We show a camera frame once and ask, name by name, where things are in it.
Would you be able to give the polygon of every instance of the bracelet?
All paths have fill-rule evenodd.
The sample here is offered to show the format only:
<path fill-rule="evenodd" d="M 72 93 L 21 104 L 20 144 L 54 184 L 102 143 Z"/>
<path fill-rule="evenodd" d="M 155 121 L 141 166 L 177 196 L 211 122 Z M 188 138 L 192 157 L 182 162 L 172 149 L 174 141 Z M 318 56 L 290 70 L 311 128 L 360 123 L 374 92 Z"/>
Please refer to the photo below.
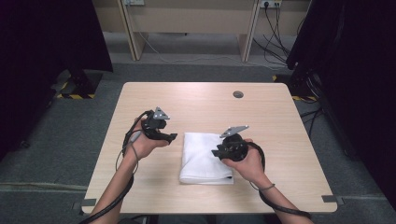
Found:
<path fill-rule="evenodd" d="M 272 184 L 270 187 L 268 187 L 268 188 L 265 188 L 265 189 L 259 189 L 259 190 L 262 190 L 262 191 L 266 191 L 266 190 L 268 190 L 268 189 L 271 189 L 271 188 L 273 188 L 275 186 L 275 184 Z"/>

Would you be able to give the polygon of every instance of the person's right hand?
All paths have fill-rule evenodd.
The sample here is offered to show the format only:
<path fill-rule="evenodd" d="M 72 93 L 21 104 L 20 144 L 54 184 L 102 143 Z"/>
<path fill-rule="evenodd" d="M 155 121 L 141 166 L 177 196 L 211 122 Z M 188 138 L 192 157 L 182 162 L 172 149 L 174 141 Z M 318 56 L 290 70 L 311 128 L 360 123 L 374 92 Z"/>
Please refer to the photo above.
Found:
<path fill-rule="evenodd" d="M 259 151 L 252 146 L 248 146 L 247 156 L 242 161 L 232 161 L 230 159 L 221 160 L 224 164 L 234 168 L 247 181 L 257 183 L 263 176 L 262 157 Z"/>

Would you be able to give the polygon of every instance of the hand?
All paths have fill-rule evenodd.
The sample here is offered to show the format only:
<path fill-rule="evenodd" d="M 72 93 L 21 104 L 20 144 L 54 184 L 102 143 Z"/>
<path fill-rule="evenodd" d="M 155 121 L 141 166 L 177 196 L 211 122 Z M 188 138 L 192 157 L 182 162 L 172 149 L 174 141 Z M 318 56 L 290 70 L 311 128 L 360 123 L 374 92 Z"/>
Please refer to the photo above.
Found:
<path fill-rule="evenodd" d="M 137 139 L 133 142 L 134 149 L 136 150 L 136 155 L 137 159 L 141 160 L 145 157 L 147 157 L 152 150 L 156 147 L 166 147 L 169 145 L 169 143 L 165 140 L 152 140 L 146 137 L 146 135 L 143 133 L 142 129 L 142 120 L 139 120 L 136 123 L 136 126 L 134 127 L 134 131 L 141 130 L 141 134 Z M 134 150 L 132 149 L 132 143 L 129 143 L 126 148 L 126 154 L 125 156 L 134 156 Z"/>
<path fill-rule="evenodd" d="M 262 169 L 262 157 L 257 149 L 248 146 L 247 156 L 242 161 L 232 161 L 230 159 L 221 160 L 224 164 L 234 168 L 247 181 L 257 183 L 265 176 Z"/>

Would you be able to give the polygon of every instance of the table top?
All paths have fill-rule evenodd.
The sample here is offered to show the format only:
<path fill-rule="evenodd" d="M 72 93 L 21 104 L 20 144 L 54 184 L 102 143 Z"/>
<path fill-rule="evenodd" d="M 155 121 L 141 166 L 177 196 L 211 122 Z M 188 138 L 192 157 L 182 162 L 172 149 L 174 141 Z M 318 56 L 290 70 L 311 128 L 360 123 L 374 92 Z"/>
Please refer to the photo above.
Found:
<path fill-rule="evenodd" d="M 244 96 L 236 98 L 235 91 Z M 126 83 L 107 130 L 86 200 L 99 200 L 115 173 L 116 158 L 134 118 L 159 106 L 171 119 L 163 133 L 178 133 L 168 147 L 139 162 L 122 213 L 273 213 L 259 193 L 233 171 L 233 185 L 186 185 L 178 180 L 184 133 L 223 133 L 249 125 L 240 134 L 262 147 L 268 177 L 299 209 L 334 212 L 332 195 L 286 85 L 280 83 L 134 82 Z M 83 206 L 90 213 L 93 206 Z"/>

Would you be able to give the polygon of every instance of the power outlet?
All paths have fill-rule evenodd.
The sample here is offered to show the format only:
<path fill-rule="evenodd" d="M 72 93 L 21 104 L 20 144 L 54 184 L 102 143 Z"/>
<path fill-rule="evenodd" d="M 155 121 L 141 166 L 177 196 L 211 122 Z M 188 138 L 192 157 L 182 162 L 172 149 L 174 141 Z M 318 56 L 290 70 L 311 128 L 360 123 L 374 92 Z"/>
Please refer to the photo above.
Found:
<path fill-rule="evenodd" d="M 125 6 L 143 6 L 145 0 L 123 0 Z"/>
<path fill-rule="evenodd" d="M 277 8 L 280 7 L 280 5 L 282 5 L 282 0 L 262 0 L 262 4 L 261 7 L 265 7 L 265 3 L 268 3 L 268 8 Z"/>

